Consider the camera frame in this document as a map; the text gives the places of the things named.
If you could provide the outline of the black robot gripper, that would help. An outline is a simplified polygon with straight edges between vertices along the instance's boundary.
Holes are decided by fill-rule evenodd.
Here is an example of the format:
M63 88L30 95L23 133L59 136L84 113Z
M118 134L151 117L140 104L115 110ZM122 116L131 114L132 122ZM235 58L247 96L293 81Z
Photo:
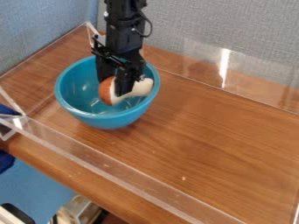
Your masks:
M144 22L120 22L107 25L106 44L94 38L92 54L96 56L98 81L103 82L112 75L115 94L123 96L134 89L136 81L146 76L146 60L140 50L147 35Z

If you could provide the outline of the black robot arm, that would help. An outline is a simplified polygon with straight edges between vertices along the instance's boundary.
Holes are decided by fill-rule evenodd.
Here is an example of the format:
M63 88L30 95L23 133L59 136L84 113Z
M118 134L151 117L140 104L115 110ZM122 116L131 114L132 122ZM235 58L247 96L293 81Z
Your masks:
M104 0L107 5L107 36L102 44L99 35L92 37L92 54L96 56L98 81L115 79L115 95L122 96L142 80L146 60L140 54L150 22L143 8L146 0Z

